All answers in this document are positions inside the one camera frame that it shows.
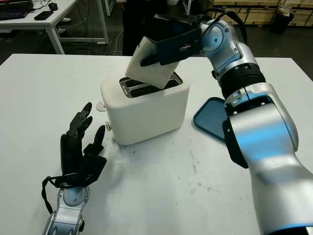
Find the trash bin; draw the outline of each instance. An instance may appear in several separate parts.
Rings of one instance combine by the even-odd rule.
[[[276,16],[273,20],[270,30],[273,33],[282,34],[285,32],[288,24],[293,19],[293,14],[289,13],[289,16],[284,16],[279,14],[279,11],[276,13]]]

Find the gray floor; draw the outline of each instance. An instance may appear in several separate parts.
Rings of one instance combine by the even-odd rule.
[[[82,17],[87,15],[87,1],[79,2]],[[179,8],[170,8],[170,12],[178,12]],[[81,21],[77,7],[68,15],[71,17],[71,24],[77,24]],[[109,38],[112,44],[107,48],[107,53],[115,51],[115,40],[117,35],[123,30],[122,26],[122,8],[120,5],[114,7],[110,17],[106,17],[106,24]],[[83,36],[85,28],[83,24],[69,28],[72,36]],[[257,57],[291,57],[302,70],[313,79],[313,29],[312,28],[287,28],[282,35],[276,35],[270,32],[268,27],[248,26],[248,43]],[[89,36],[102,36],[101,25],[98,18],[97,8],[94,2],[90,0],[90,18],[89,18]],[[122,50],[122,37],[120,35],[117,41],[116,50]],[[72,43],[63,43],[64,51],[67,54],[96,54],[103,55],[106,47],[104,45],[74,45]],[[54,49],[44,32],[35,32],[33,30],[20,31],[11,38],[0,38],[0,64],[3,63],[12,53],[51,53]]]

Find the robotic hand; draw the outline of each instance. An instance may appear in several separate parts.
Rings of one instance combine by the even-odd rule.
[[[243,23],[238,23],[246,41]],[[295,155],[295,124],[234,27],[218,18],[201,22],[155,16],[149,28],[146,36],[157,54],[141,66],[166,65],[199,52],[212,63],[228,115],[225,143],[232,161],[249,168],[261,234],[313,235],[313,175]]]
[[[43,181],[42,197],[51,214],[43,235],[78,235],[84,229],[82,211],[89,200],[88,185],[99,178],[107,162],[105,158],[98,156],[103,149],[105,126],[98,129],[94,143],[90,143],[84,149],[83,156],[82,138],[92,122],[92,117],[88,117],[90,111],[91,103],[88,103],[81,112],[76,114],[67,133],[61,136],[63,175],[48,176]],[[56,211],[53,211],[46,197],[45,187],[48,182],[60,188]]]

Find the black strap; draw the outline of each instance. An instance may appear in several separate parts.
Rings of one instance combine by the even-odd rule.
[[[45,201],[45,206],[47,207],[48,212],[49,212],[50,214],[52,214],[52,213],[53,213],[53,209],[52,209],[52,206],[50,205],[50,203],[49,203],[48,200],[47,200],[47,194],[46,194],[46,192],[45,192],[45,187],[46,187],[47,183],[50,181],[50,179],[51,179],[51,177],[48,176],[48,177],[46,177],[46,178],[43,180],[43,189],[42,189],[42,191],[41,191],[41,196],[43,197],[43,200]]]
[[[45,202],[45,206],[47,207],[47,210],[50,214],[53,213],[53,209],[51,204],[48,202],[47,199],[47,194],[45,191],[45,187],[47,186],[48,182],[50,182],[53,186],[55,186],[56,188],[73,188],[75,186],[63,186],[63,182],[66,182],[68,179],[68,175],[67,176],[55,176],[55,177],[51,177],[51,176],[47,176],[44,180],[43,180],[43,189],[41,191],[41,196]]]

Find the person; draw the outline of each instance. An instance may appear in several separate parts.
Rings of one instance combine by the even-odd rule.
[[[123,55],[132,56],[140,43],[144,27],[154,14],[165,14],[166,0],[127,0],[123,11]]]

